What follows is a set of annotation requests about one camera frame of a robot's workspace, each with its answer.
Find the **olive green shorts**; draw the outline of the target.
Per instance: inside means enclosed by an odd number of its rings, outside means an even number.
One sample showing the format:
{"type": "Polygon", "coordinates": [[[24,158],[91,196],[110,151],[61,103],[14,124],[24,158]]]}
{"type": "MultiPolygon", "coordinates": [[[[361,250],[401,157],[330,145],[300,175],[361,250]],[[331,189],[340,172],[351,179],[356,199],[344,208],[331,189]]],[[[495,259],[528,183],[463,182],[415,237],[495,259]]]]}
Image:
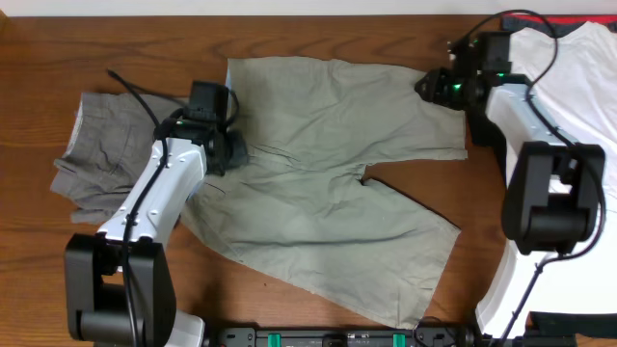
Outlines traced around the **olive green shorts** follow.
{"type": "Polygon", "coordinates": [[[213,251],[370,320],[424,315],[459,235],[364,178],[382,162],[463,160],[464,116],[423,101],[419,71],[304,57],[231,59],[248,161],[211,176],[181,219],[213,251]]]}

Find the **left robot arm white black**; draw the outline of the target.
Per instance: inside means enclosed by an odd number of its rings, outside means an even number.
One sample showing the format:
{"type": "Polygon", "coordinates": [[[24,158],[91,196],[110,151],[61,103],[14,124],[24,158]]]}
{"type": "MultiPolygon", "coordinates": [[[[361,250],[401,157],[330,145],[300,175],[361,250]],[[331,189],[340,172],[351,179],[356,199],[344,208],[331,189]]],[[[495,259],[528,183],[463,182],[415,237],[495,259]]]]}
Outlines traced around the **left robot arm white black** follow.
{"type": "Polygon", "coordinates": [[[148,164],[115,214],[64,252],[67,326],[97,346],[204,346],[206,325],[176,307],[165,249],[184,203],[210,174],[242,164],[224,111],[188,107],[155,130],[148,164]]]}

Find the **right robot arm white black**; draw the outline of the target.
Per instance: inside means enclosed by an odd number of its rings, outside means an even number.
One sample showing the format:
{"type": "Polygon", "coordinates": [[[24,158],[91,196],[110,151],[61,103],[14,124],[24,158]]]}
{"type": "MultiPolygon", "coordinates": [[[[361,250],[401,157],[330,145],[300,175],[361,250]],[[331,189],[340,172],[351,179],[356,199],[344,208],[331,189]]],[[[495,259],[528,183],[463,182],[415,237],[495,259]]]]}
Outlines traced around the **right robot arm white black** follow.
{"type": "Polygon", "coordinates": [[[456,41],[452,66],[429,71],[415,90],[464,112],[473,144],[492,148],[506,185],[502,230],[519,252],[564,256],[594,230],[604,150],[558,129],[529,78],[512,72],[509,50],[509,34],[456,41]]]}

